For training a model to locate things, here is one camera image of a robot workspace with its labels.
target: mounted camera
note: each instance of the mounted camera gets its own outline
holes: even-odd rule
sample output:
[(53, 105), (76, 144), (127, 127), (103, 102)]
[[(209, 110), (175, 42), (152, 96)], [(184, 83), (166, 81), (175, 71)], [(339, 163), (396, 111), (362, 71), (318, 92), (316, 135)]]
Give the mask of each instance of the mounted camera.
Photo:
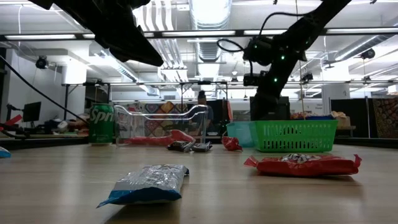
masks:
[(47, 61), (47, 56), (39, 56), (39, 59), (36, 61), (36, 68), (38, 69), (48, 69), (49, 61)]

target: ceiling light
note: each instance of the ceiling light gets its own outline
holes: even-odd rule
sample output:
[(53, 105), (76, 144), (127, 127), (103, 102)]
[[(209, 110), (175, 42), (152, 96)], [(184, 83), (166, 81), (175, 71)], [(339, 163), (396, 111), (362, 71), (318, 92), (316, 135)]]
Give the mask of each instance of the ceiling light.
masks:
[(154, 33), (152, 33), (152, 32), (145, 32), (144, 33), (144, 37), (154, 37), (155, 35), (154, 35)]
[(162, 82), (162, 83), (143, 83), (143, 85), (179, 85), (177, 82)]
[[(285, 29), (277, 29), (277, 30), (262, 30), (261, 35), (278, 35), (285, 32)], [(245, 30), (243, 31), (243, 35), (259, 35), (260, 30)]]
[(0, 1), (0, 5), (28, 5), (34, 4), (30, 1)]
[(83, 37), (86, 39), (94, 39), (95, 38), (95, 34), (83, 34)]
[(110, 83), (111, 86), (136, 86), (137, 83)]
[(7, 40), (67, 40), (76, 39), (73, 34), (54, 34), (54, 35), (5, 35)]
[(203, 37), (203, 36), (232, 36), (235, 35), (234, 30), (198, 30), (198, 31), (176, 31), (163, 32), (163, 37)]
[(218, 39), (189, 39), (188, 43), (215, 43)]
[(327, 29), (327, 34), (380, 34), (380, 33), (398, 33), (398, 27), (385, 28), (346, 28), (346, 29)]

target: green soda can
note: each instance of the green soda can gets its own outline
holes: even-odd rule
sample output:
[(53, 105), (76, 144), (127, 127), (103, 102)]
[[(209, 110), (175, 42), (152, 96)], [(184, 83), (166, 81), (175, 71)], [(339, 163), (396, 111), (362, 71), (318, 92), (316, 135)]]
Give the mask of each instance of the green soda can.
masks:
[(88, 140), (93, 146), (106, 146), (113, 141), (113, 107), (106, 103), (95, 103), (90, 110)]

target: cable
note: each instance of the cable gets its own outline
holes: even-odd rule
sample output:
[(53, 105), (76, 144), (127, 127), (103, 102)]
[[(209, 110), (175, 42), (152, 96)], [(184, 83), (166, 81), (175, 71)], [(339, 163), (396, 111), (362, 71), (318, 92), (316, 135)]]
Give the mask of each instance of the cable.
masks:
[[(224, 48), (223, 46), (221, 46), (221, 42), (222, 41), (225, 41), (225, 42), (228, 42), (228, 43), (230, 43), (230, 44), (233, 44), (233, 45), (235, 45), (235, 46), (237, 46), (238, 48), (239, 48), (239, 50), (230, 50), (230, 49), (226, 49), (226, 48)], [(235, 42), (235, 41), (233, 41), (233, 40), (229, 40), (229, 39), (220, 39), (220, 40), (217, 40), (217, 46), (221, 49), (221, 50), (224, 50), (224, 51), (226, 51), (226, 52), (229, 52), (229, 53), (236, 53), (236, 52), (242, 52), (242, 51), (244, 51), (244, 48), (240, 45), (240, 44), (238, 44), (237, 42)], [(253, 76), (253, 63), (249, 60), (249, 64), (250, 64), (250, 76)]]
[(68, 113), (74, 115), (77, 119), (83, 121), (86, 124), (89, 124), (85, 119), (79, 117), (78, 115), (76, 115), (74, 112), (64, 108), (63, 106), (61, 106), (59, 103), (53, 101), (51, 98), (49, 98), (48, 96), (46, 96), (44, 93), (42, 93), (40, 90), (36, 89), (34, 86), (32, 86), (28, 81), (26, 81), (26, 79), (24, 77), (22, 77), (9, 63), (6, 59), (4, 59), (4, 57), (0, 56), (0, 59), (4, 62), (5, 65), (7, 65), (7, 67), (9, 67), (11, 69), (12, 72), (14, 72), (18, 78), (20, 78), (26, 85), (28, 85), (29, 87), (31, 87), (34, 91), (36, 91), (38, 94), (42, 95), (44, 98), (48, 99), (51, 103), (57, 105), (59, 108), (67, 111)]
[[(224, 47), (221, 46), (221, 44), (220, 44), (220, 42), (222, 42), (222, 41), (225, 41), (225, 42), (228, 42), (228, 43), (230, 43), (230, 44), (233, 44), (233, 45), (237, 46), (237, 47), (239, 48), (239, 50), (230, 50), (230, 49), (224, 48)], [(217, 40), (216, 43), (217, 43), (217, 46), (218, 46), (221, 50), (224, 50), (224, 51), (226, 51), (226, 52), (235, 53), (235, 52), (244, 51), (244, 48), (243, 48), (240, 44), (236, 43), (236, 42), (233, 41), (233, 40), (229, 40), (229, 39), (220, 39), (220, 40)]]
[(284, 15), (284, 16), (305, 16), (310, 12), (306, 12), (306, 13), (302, 13), (302, 14), (298, 14), (298, 13), (289, 13), (289, 12), (273, 12), (271, 14), (269, 14), (267, 16), (267, 18), (264, 20), (264, 22), (262, 23), (261, 29), (260, 29), (260, 33), (258, 35), (258, 37), (261, 36), (262, 34), (262, 30), (264, 29), (264, 26), (266, 25), (267, 21), (274, 15)]

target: desk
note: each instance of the desk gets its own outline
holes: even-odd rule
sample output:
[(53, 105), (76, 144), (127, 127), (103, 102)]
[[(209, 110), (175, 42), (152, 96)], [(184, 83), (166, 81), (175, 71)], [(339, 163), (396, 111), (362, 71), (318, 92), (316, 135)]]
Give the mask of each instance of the desk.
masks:
[[(359, 174), (258, 176), (243, 162), (268, 154), (222, 146), (204, 154), (89, 145), (13, 151), (0, 159), (0, 223), (397, 223), (398, 151), (335, 145), (333, 153), (358, 153)], [(126, 173), (159, 163), (190, 169), (181, 200), (95, 209)]]

